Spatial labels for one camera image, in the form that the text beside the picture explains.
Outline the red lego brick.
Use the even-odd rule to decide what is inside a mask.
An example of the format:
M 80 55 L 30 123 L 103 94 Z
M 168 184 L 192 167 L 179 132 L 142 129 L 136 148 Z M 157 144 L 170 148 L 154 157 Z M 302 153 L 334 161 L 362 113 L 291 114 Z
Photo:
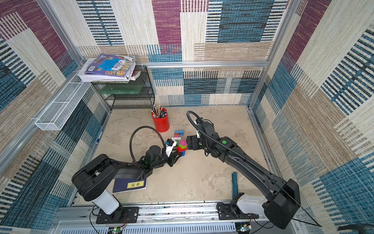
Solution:
M 184 149 L 182 149 L 180 146 L 177 147 L 178 152 L 184 152 L 184 151 L 187 151 L 187 150 L 188 150 L 188 147 L 184 148 Z

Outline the light blue lego brick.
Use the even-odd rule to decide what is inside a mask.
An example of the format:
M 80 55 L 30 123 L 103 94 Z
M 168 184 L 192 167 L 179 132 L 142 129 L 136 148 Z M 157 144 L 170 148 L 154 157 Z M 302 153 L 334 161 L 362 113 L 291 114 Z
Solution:
M 184 135 L 184 131 L 183 130 L 175 130 L 174 134 L 175 135 L 179 135 L 179 136 L 183 136 Z

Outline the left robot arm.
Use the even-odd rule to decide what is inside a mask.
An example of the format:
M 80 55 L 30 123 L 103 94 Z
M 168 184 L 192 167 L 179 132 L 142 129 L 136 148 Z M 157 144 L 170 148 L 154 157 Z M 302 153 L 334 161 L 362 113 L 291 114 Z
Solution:
M 146 155 L 136 162 L 122 162 L 110 159 L 101 154 L 79 169 L 72 177 L 72 183 L 85 201 L 92 202 L 105 214 L 112 215 L 119 209 L 119 201 L 107 187 L 112 180 L 118 178 L 144 180 L 152 175 L 153 170 L 164 165 L 172 167 L 183 153 L 174 151 L 172 147 L 161 149 L 151 146 Z

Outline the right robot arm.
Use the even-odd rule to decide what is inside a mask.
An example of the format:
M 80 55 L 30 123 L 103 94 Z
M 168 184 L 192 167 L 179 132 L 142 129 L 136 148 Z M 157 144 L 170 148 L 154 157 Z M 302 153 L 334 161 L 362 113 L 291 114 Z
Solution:
M 244 175 L 267 199 L 261 208 L 268 220 L 276 227 L 285 229 L 301 207 L 298 183 L 292 179 L 285 181 L 262 167 L 232 139 L 226 136 L 219 137 L 210 122 L 192 121 L 191 124 L 197 134 L 187 137 L 189 149 L 202 149 Z

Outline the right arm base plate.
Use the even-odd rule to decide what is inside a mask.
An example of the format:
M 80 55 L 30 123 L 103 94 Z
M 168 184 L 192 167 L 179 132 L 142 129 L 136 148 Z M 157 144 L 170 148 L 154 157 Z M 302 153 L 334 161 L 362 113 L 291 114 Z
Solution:
M 216 204 L 216 210 L 220 220 L 232 220 L 232 219 L 257 219 L 258 214 L 245 214 L 236 205 L 228 203 L 218 202 Z

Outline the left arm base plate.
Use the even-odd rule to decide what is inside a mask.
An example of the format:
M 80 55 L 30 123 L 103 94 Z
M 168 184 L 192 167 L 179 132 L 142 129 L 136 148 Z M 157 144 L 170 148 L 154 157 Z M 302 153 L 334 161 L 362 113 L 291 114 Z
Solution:
M 139 207 L 118 207 L 112 214 L 106 214 L 99 210 L 96 224 L 132 224 L 136 223 L 139 214 Z

